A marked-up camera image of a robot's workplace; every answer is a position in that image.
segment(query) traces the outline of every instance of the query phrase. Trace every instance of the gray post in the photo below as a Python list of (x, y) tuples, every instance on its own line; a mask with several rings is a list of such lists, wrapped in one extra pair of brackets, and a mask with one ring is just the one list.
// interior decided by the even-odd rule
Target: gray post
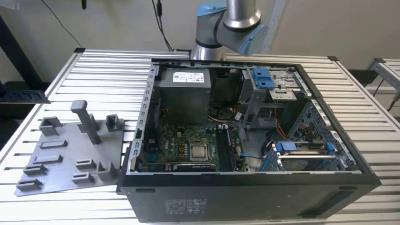
[(99, 144), (101, 143), (101, 137), (97, 132), (97, 128), (93, 124), (93, 120), (87, 111), (89, 107), (89, 102), (86, 100), (77, 100), (73, 102), (71, 105), (71, 111), (78, 114), (82, 125), (87, 131), (87, 134), (90, 136), (90, 140), (93, 144)]

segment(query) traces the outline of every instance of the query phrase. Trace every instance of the motherboard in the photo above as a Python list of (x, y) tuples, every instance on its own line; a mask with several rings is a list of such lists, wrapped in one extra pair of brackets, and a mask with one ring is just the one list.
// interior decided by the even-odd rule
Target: motherboard
[(215, 127), (165, 127), (161, 152), (146, 154), (143, 171), (219, 172), (226, 165), (234, 171), (246, 171), (238, 129), (226, 129), (226, 137), (221, 137), (221, 131)]

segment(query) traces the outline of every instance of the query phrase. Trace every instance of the gray plastic base plate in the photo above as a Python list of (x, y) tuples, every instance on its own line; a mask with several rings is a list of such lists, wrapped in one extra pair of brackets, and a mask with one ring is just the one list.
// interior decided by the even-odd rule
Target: gray plastic base plate
[[(97, 123), (102, 140), (98, 145), (81, 131), (81, 122), (55, 127), (59, 135), (42, 134), (18, 183), (17, 196), (118, 183), (125, 130), (110, 132), (106, 120)], [(121, 119), (121, 124), (125, 127), (125, 119)]]

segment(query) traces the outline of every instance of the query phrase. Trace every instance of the aluminum extrusion table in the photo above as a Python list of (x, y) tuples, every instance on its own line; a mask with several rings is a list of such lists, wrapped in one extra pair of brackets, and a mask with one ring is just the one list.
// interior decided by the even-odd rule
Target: aluminum extrusion table
[(369, 66), (400, 92), (400, 60), (375, 58)]
[[(229, 54), (230, 61), (299, 63), (309, 72), (335, 116), (375, 170), (383, 185), (327, 220), (270, 221), (269, 224), (400, 224), (400, 124), (349, 73), (329, 57)], [(78, 120), (71, 102), (86, 99), (95, 118), (118, 114), (126, 119), (123, 151), (134, 139), (151, 58), (189, 58), (187, 52), (86, 50), (74, 53), (46, 94), (51, 105), (37, 105), (0, 151), (0, 222), (11, 224), (138, 224), (117, 186), (17, 197), (15, 184), (41, 137), (46, 116)], [(218, 222), (198, 224), (243, 224)], [(267, 221), (247, 221), (266, 224)]]

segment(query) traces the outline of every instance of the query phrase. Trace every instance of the sticker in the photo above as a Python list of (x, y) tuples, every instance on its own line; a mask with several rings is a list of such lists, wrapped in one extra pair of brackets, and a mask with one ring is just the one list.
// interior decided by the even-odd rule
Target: sticker
[(237, 116), (235, 116), (235, 119), (237, 119), (237, 120), (241, 120), (241, 118), (242, 118), (242, 113), (238, 112), (238, 114), (237, 114)]
[(203, 73), (175, 72), (173, 82), (205, 83), (205, 74)]
[(166, 199), (169, 214), (205, 214), (207, 199)]

